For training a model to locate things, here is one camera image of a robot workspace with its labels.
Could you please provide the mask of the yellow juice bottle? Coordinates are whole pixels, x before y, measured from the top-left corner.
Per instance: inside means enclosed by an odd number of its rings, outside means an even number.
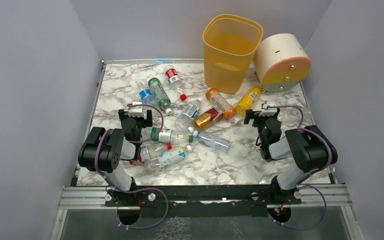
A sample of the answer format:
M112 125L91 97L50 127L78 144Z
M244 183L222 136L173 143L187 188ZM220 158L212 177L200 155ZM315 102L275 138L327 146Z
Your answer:
M260 97L262 91L263 91L262 84L258 84L252 89L250 89L236 104L235 106L236 114L241 117L244 117L246 115L246 111L249 109L252 109L255 102Z

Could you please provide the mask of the red gold tea bottle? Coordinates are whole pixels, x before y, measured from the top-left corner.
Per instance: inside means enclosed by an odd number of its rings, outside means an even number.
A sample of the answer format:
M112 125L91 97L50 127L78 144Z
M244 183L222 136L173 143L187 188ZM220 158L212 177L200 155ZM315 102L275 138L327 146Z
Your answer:
M213 105L211 108L206 110L197 116L193 121L193 126L198 131L204 131L209 127L220 122L224 118L223 111L216 105Z

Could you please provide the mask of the green label crushed bottle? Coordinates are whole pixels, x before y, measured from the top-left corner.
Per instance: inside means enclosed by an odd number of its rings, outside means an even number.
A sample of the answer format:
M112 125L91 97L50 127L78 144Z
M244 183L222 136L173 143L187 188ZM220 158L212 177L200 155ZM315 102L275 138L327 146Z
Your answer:
M308 107L300 107L303 112L301 127L313 125L312 113ZM282 127L296 129L301 122L301 112L293 107L281 108L277 119L282 123Z

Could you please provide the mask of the orange cap juice bottle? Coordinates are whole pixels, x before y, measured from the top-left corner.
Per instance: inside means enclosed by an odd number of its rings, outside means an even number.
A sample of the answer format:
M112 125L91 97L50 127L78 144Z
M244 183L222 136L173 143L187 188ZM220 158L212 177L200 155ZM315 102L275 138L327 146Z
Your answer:
M206 92L205 96L212 104L222 110L225 119L233 119L236 114L235 108L221 96L218 90L216 90L215 88L210 88Z

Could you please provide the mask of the clear blue cap bottle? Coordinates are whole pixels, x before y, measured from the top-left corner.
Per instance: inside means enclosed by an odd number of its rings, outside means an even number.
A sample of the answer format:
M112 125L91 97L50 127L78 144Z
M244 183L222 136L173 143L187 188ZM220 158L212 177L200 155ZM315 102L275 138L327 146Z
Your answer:
M202 145L205 145L207 147L211 147L213 149L216 149L218 151L221 151L225 154L228 154L230 149L231 149L231 146L232 146L232 142L225 139L225 138L222 138L222 137L219 137L219 136L216 136L212 133L209 133L207 131L198 131L198 130L195 130L193 127L188 127L187 128L191 133L192 135L194 136L194 138Z

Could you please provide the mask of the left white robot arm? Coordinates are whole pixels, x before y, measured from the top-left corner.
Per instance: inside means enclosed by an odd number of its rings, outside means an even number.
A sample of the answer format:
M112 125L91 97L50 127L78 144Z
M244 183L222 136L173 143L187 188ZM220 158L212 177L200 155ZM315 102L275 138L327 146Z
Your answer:
M101 175L110 187L121 192L136 189L132 176L120 166L121 161L139 160L144 142L142 129L152 127L152 111L120 109L121 128L92 127L78 153L78 164Z

